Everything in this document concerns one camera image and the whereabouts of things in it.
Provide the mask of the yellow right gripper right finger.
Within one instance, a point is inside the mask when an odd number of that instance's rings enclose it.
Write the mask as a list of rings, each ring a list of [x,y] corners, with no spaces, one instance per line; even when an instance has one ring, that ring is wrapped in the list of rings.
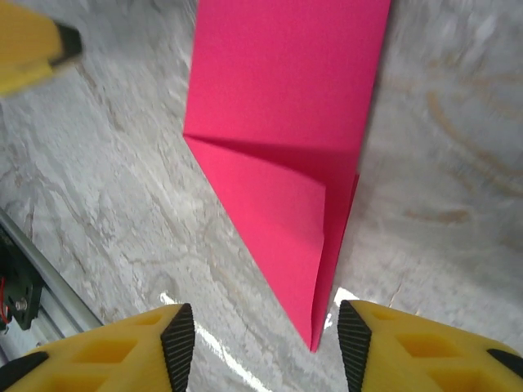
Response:
[[[340,304],[350,391],[522,389],[522,356],[499,341],[368,301]]]

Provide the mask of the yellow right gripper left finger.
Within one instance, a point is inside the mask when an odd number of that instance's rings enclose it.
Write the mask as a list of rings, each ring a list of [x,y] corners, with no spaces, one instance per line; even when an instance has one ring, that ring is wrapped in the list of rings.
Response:
[[[42,345],[1,368],[3,391],[185,391],[190,304],[165,305]]]

